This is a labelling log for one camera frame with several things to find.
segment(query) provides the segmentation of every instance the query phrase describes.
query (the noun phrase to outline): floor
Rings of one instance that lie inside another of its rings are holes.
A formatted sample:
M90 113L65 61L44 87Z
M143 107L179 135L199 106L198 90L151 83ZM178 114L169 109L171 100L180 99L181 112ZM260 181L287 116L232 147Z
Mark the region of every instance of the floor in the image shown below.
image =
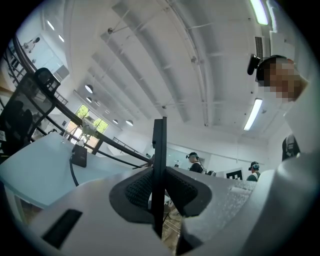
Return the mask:
M181 221L171 219L167 216L162 226L162 241L170 249L173 255L176 255L177 243L180 237Z

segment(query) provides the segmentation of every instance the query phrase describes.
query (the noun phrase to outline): black cable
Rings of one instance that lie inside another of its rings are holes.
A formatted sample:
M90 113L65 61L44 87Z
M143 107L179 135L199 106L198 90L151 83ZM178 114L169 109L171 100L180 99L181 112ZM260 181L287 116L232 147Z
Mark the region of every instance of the black cable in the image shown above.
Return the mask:
M72 159L72 156L71 156L70 159L69 159L71 176L72 176L72 178L73 178L73 181L74 181L75 186L78 187L78 186L79 186L79 183L78 183L77 178L76 178L76 176L75 176L74 168L73 168L73 166L72 166L72 162L71 162L72 160L71 160L71 159Z

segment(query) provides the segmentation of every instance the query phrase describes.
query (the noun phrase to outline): tree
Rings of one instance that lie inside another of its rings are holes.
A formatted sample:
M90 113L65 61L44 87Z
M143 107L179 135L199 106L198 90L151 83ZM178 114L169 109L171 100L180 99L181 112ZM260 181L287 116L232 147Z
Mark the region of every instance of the tree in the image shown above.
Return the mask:
M82 104L75 112L75 115L81 119L86 118L87 116L89 116L89 109Z
M105 121L101 121L98 125L98 127L96 128L96 130L99 132L99 133L104 133L105 130L107 129L108 127L108 124L105 122Z

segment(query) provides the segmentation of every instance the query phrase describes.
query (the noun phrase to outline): white ceiling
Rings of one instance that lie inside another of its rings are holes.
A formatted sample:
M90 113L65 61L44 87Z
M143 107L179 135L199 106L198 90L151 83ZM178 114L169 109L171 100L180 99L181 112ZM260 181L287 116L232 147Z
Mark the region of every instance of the white ceiling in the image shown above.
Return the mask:
M249 0L56 4L54 16L63 21L77 93L92 97L91 107L106 119L117 119L120 126L131 119L131 129L143 131L166 116L171 126L262 140L283 124L289 105L258 89L254 75L247 75L249 56L256 53L255 36L263 35ZM86 84L93 85L93 95ZM263 99L262 108L245 132L255 98Z

